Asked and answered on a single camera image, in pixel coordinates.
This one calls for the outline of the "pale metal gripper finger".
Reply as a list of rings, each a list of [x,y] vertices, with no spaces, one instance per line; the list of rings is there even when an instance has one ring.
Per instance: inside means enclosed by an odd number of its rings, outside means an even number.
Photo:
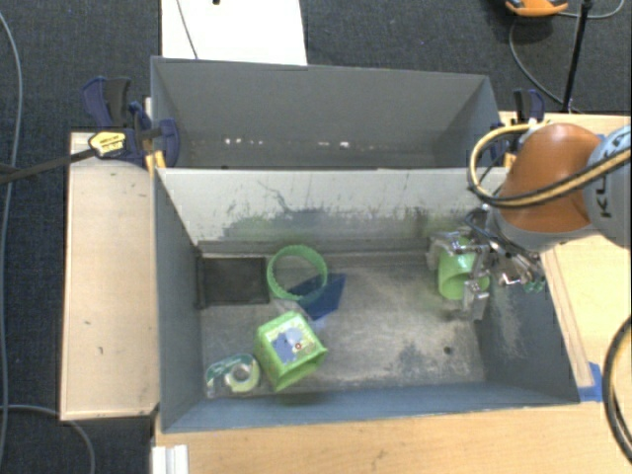
[[[468,279],[463,284],[462,310],[471,321],[481,321],[485,315],[490,293],[478,279]]]
[[[478,245],[469,237],[468,232],[437,232],[429,238],[427,264],[430,268],[438,267],[442,253],[445,253],[448,257],[477,254]]]

